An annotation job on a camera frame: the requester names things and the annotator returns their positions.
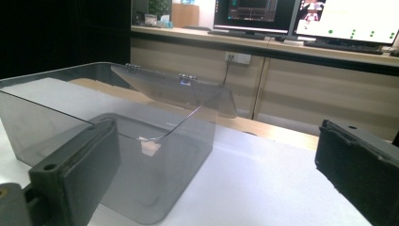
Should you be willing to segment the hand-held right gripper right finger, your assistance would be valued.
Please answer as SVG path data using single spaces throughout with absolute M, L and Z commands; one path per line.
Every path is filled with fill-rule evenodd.
M 373 226 L 399 226 L 399 132 L 388 142 L 324 120 L 315 165 Z

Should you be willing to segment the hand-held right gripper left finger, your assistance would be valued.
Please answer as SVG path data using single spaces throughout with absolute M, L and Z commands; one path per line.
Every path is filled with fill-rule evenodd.
M 83 130 L 29 171 L 34 226 L 87 226 L 120 166 L 118 126 Z

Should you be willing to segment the transparent grey lidded box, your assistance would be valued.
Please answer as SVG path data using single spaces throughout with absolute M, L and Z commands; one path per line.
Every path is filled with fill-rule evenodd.
M 236 114 L 230 91 L 220 84 L 193 75 L 154 72 L 128 64 L 97 62 L 23 75 L 0 80 L 0 88 L 44 78 L 99 81 L 177 108 L 172 126 L 103 113 L 88 120 L 87 126 L 79 131 L 67 130 L 60 137 L 60 145 L 41 159 L 91 125 L 115 121 L 120 166 L 97 208 L 105 204 L 122 213 L 137 213 L 137 222 L 141 224 L 155 223 L 180 198 L 212 150 L 209 143 L 212 125 L 219 117 L 232 118 Z M 29 185 L 30 177 L 27 186 L 0 184 L 0 226 L 34 226 L 28 209 Z

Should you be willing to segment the beige wooden cabinet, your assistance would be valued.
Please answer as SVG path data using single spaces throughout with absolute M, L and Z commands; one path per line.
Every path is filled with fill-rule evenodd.
M 226 52 L 251 55 L 249 65 Z M 385 139 L 399 132 L 399 58 L 247 40 L 183 28 L 131 29 L 133 64 L 224 83 L 238 114 L 316 134 L 324 119 Z

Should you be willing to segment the white table mat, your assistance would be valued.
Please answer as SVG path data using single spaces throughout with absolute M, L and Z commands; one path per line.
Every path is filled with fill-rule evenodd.
M 103 113 L 172 126 L 174 106 L 90 79 L 53 78 L 0 88 L 0 180 L 27 182 L 26 169 Z M 221 118 L 210 155 L 180 198 L 155 223 L 100 205 L 88 226 L 371 226 L 315 167 L 316 137 Z

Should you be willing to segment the black keyboard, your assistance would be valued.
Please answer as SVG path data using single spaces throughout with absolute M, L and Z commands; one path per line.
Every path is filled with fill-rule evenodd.
M 363 54 L 372 54 L 372 55 L 382 55 L 383 51 L 379 47 L 375 46 L 366 46 L 359 44 L 350 44 L 344 42 L 328 42 L 323 40 L 314 40 L 309 41 L 306 40 L 303 42 L 304 46 L 314 47 L 314 48 L 325 48 L 330 50 L 337 51 L 347 51 L 347 52 L 355 52 L 355 53 L 363 53 Z
M 211 30 L 207 32 L 210 35 L 218 35 L 224 37 L 234 37 L 234 38 L 242 38 L 242 39 L 251 39 L 251 40 L 264 40 L 266 38 L 265 34 L 261 33 L 248 33 L 248 32 L 239 32 L 239 31 L 217 31 Z

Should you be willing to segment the black curtain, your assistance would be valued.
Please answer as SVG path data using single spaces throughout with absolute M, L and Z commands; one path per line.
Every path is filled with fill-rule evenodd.
M 130 60 L 131 0 L 0 0 L 0 79 Z

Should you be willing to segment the computer monitor white screen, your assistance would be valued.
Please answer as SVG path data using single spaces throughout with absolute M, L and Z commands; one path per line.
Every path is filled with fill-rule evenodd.
M 399 0 L 302 0 L 300 36 L 393 45 L 399 34 Z

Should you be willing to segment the green potted plant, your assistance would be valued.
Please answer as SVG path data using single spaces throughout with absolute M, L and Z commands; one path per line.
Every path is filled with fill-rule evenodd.
M 171 13 L 172 0 L 149 0 L 149 13 L 161 18 Z

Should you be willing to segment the brown cardboard box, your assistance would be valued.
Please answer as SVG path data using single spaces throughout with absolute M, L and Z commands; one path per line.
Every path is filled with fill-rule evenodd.
M 171 21 L 175 27 L 198 25 L 200 7 L 197 5 L 172 4 Z

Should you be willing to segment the computer monitor dark screen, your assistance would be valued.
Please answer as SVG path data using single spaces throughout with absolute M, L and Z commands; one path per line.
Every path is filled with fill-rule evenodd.
M 287 34 L 296 0 L 215 0 L 214 29 Z

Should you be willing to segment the white wall socket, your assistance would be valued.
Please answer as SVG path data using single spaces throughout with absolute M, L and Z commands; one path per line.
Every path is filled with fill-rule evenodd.
M 235 52 L 226 52 L 225 60 L 232 63 L 249 65 L 251 60 L 251 55 L 235 53 Z

